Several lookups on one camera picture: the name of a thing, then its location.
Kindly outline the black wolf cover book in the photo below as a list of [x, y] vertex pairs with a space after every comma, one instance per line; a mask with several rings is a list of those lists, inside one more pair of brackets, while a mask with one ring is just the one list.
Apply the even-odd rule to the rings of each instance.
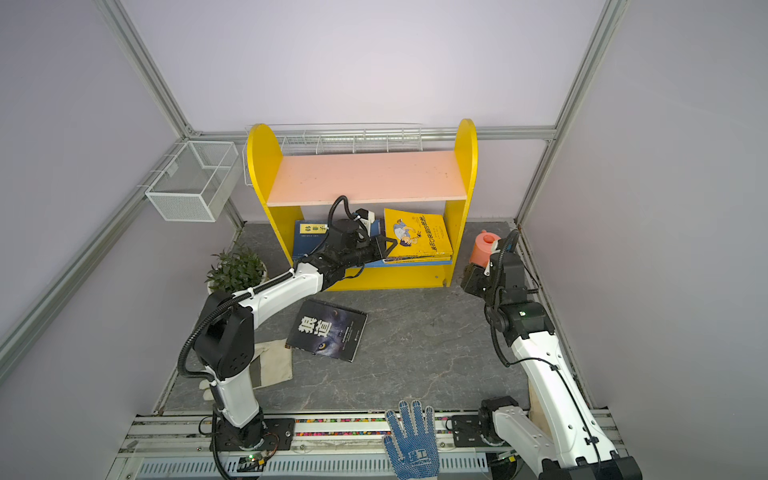
[[360, 310], [306, 300], [299, 309], [285, 346], [351, 363], [367, 320], [368, 314]]

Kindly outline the purple book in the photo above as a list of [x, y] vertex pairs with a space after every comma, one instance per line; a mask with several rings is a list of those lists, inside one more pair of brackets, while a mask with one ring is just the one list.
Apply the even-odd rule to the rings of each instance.
[[451, 256], [409, 256], [409, 257], [394, 257], [383, 260], [385, 264], [400, 265], [400, 264], [437, 264], [444, 265], [450, 264], [452, 261]]

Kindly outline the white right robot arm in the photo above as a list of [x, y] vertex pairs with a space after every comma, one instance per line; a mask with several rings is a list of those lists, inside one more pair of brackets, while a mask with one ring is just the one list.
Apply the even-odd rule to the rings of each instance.
[[525, 268], [510, 249], [486, 266], [470, 264], [465, 292], [483, 300], [494, 351], [505, 367], [524, 369], [548, 427], [537, 426], [510, 397], [480, 408], [486, 433], [511, 446], [540, 479], [639, 479], [636, 460], [620, 454], [591, 413], [563, 357], [546, 309], [529, 298]]

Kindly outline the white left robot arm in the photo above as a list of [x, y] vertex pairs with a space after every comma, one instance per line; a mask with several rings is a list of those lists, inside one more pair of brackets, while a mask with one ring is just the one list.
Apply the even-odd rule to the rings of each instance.
[[295, 302], [348, 278], [349, 269], [386, 259], [397, 241], [371, 236], [354, 215], [329, 225], [321, 243], [282, 275], [236, 293], [211, 293], [177, 358], [177, 373], [208, 382], [213, 395], [213, 429], [222, 427], [235, 447], [255, 450], [267, 427], [249, 367], [254, 332]]

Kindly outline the dark blue book yellow label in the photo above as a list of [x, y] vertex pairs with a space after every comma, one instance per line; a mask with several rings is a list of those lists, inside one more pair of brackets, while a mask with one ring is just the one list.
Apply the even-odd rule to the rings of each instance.
[[299, 220], [295, 225], [292, 252], [293, 266], [308, 263], [317, 266], [333, 253], [326, 223]]

